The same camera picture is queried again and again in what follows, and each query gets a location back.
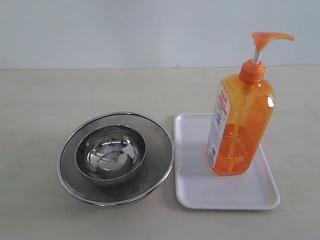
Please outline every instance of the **hand soap bottle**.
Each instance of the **hand soap bottle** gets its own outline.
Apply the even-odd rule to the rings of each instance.
[[[252,34],[255,53],[240,74],[221,80],[209,130],[207,155],[219,175],[243,174],[250,166],[275,106],[275,94],[264,79],[261,52],[270,41],[294,37],[279,32]]]

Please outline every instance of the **white tray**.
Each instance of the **white tray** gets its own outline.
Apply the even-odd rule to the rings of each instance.
[[[206,147],[211,113],[182,113],[174,119],[175,193],[189,209],[270,210],[280,202],[265,154],[259,146],[241,175],[212,171]]]

